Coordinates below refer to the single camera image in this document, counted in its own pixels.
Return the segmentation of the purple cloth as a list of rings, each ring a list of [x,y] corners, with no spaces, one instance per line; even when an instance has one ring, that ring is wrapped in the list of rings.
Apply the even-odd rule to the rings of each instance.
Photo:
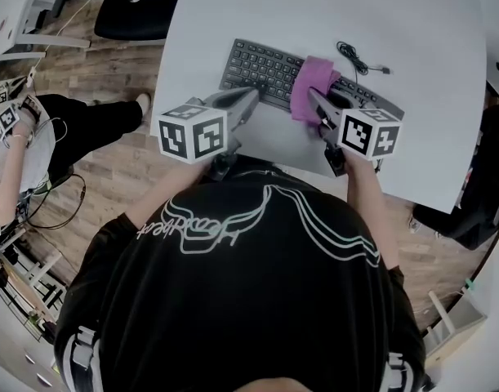
[[[318,126],[321,119],[310,106],[309,90],[313,88],[325,96],[341,73],[333,68],[330,60],[308,56],[301,66],[292,86],[290,110],[292,119],[309,126]]]

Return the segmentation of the person's left forearm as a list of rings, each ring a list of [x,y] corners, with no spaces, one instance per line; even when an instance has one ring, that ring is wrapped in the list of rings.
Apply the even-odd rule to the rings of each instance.
[[[209,169],[210,160],[200,163],[179,163],[170,169],[140,199],[127,208],[125,214],[140,229],[167,200],[195,184]]]

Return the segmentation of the person's right forearm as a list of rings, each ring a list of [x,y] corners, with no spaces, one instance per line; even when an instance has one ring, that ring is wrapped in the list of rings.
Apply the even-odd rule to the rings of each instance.
[[[348,175],[347,203],[362,217],[385,267],[392,270],[399,266],[399,248],[374,166],[346,149],[344,156]]]

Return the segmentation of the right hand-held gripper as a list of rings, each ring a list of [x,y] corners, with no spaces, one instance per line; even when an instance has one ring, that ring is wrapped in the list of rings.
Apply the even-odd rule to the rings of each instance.
[[[330,89],[327,98],[310,87],[308,100],[319,117],[324,155],[335,176],[345,174],[344,150],[378,164],[394,154],[402,129],[394,115],[384,109],[362,109],[365,99],[336,88]]]

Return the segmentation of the white desk with wooden side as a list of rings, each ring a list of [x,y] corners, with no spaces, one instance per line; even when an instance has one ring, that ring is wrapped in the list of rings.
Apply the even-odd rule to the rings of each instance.
[[[434,326],[428,326],[423,336],[426,369],[440,365],[450,357],[487,319],[487,315],[476,305],[469,288],[461,289],[460,299],[450,310],[445,309],[433,291],[429,291],[429,297],[438,311],[439,321]]]

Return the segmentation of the white drawer cabinet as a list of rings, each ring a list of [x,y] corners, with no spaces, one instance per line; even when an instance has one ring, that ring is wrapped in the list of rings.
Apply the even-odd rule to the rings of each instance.
[[[5,321],[0,319],[0,369],[4,371],[4,379],[15,388],[33,392],[65,392],[60,376],[48,364],[51,352],[47,351],[47,361],[26,349],[18,335],[13,335]]]

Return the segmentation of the metal rack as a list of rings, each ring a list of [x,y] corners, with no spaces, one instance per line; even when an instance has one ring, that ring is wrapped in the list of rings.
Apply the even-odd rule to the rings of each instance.
[[[35,257],[19,231],[0,243],[0,297],[36,341],[51,344],[66,284],[51,273],[60,253]]]

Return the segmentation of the black keyboard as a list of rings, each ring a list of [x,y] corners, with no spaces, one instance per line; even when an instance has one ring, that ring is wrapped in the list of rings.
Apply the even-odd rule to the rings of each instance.
[[[237,38],[222,74],[220,89],[263,88],[261,103],[290,113],[292,86],[304,62],[299,56]],[[365,106],[384,109],[398,119],[404,116],[398,106],[347,77],[340,76],[331,88],[360,96],[367,101]]]

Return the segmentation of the black printed T-shirt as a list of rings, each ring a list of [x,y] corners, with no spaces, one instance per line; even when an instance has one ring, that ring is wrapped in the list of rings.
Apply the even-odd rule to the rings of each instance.
[[[96,233],[56,362],[71,392],[420,392],[403,282],[347,199],[236,171]]]

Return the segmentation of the black mesh office chair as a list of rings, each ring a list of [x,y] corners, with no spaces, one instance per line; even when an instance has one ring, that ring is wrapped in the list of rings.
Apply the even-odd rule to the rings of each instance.
[[[58,17],[68,0],[55,0],[51,15]],[[178,0],[104,0],[94,32],[119,41],[153,41],[167,37]]]

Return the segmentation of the white square table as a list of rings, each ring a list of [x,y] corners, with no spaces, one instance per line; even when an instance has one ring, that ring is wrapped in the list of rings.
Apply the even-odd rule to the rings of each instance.
[[[479,0],[178,0],[154,96],[155,113],[217,92],[234,41],[331,60],[354,46],[371,72],[359,84],[397,105],[403,127],[379,173],[387,193],[454,207],[482,118],[486,43]]]

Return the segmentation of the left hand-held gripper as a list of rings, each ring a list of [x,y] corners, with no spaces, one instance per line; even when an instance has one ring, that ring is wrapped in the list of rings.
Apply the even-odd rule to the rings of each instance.
[[[208,163],[208,176],[223,180],[235,164],[239,141],[234,130],[245,124],[260,101],[254,87],[237,87],[154,115],[161,154],[179,162]]]

